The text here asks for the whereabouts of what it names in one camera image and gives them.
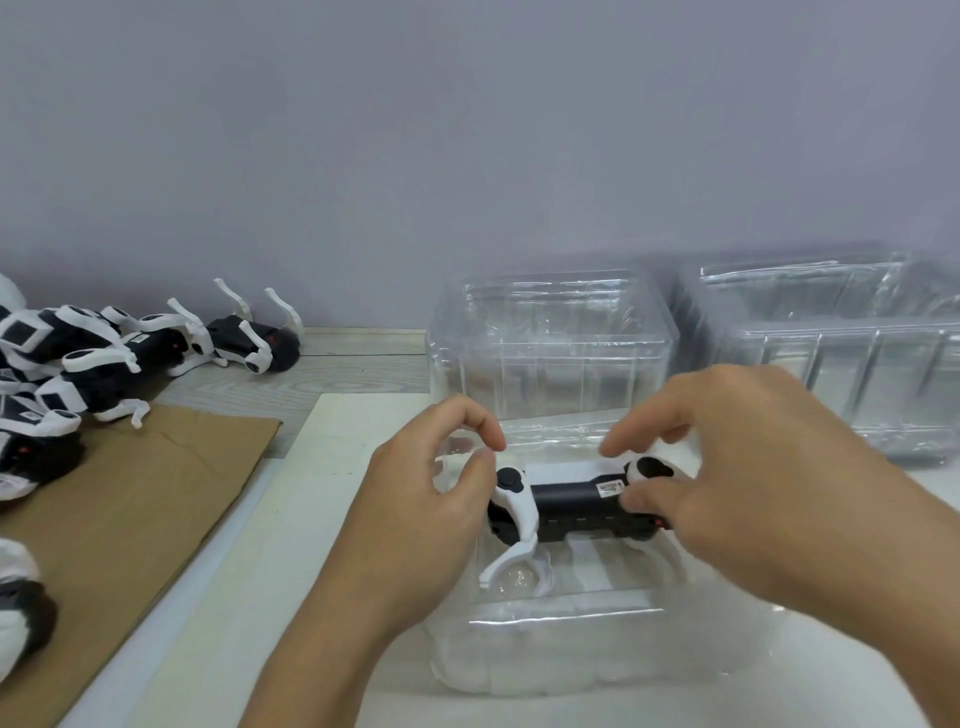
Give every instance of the person's left hand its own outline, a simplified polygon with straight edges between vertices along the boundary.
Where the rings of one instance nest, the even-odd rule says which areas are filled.
[[[431,405],[373,453],[317,582],[330,601],[390,640],[425,619],[467,564],[496,486],[490,449],[476,451],[448,493],[433,485],[444,439],[476,430],[490,449],[507,447],[493,415],[456,396]]]

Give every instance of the barcode sticker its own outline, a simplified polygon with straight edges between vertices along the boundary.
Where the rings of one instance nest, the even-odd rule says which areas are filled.
[[[626,487],[622,480],[607,480],[603,483],[597,483],[597,493],[600,497],[619,496]]]

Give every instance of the plastic blister tray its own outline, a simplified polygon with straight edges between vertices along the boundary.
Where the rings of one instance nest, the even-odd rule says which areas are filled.
[[[463,279],[427,331],[430,389],[501,420],[627,407],[662,386],[676,335],[641,272]]]
[[[892,457],[960,449],[960,278],[870,250],[682,269],[678,366],[778,364]]]
[[[498,463],[556,468],[596,458],[597,445],[622,414],[598,413],[596,422],[586,415],[506,423],[509,446]],[[660,446],[655,454],[690,474],[698,468],[687,445]],[[444,458],[441,490],[456,482],[465,459]],[[603,532],[574,534],[539,546],[551,556],[549,595],[535,596],[537,578],[525,565],[483,591],[478,574],[504,549],[485,527],[476,558],[425,623],[434,675],[463,692],[557,694],[695,681],[768,654],[781,608],[737,589],[686,553],[671,533],[648,544],[636,550]]]

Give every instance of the hand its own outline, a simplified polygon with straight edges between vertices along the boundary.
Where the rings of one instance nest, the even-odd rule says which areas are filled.
[[[867,639],[869,602],[910,594],[934,540],[955,551],[952,509],[779,367],[675,376],[600,450],[643,452],[692,426],[703,451],[695,481],[637,483],[621,502],[664,515],[691,553],[755,595]]]
[[[507,447],[493,415],[459,396],[428,407],[376,449],[318,580],[388,639],[440,604],[475,548],[496,486],[492,451],[476,451],[450,492],[433,485],[441,443],[464,426],[488,448]]]

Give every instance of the white tabletop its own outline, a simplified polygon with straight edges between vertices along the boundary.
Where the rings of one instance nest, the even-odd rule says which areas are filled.
[[[263,660],[325,558],[373,447],[427,402],[421,395],[323,396],[283,467],[261,467],[214,539],[61,728],[234,726]],[[276,478],[264,492],[272,473]],[[960,464],[913,474],[960,506]],[[360,726],[448,726],[454,720],[464,728],[497,722],[550,728],[924,726],[882,658],[797,615],[788,616],[769,661],[732,676],[525,700],[442,689],[424,666],[421,639],[411,633],[388,653]]]

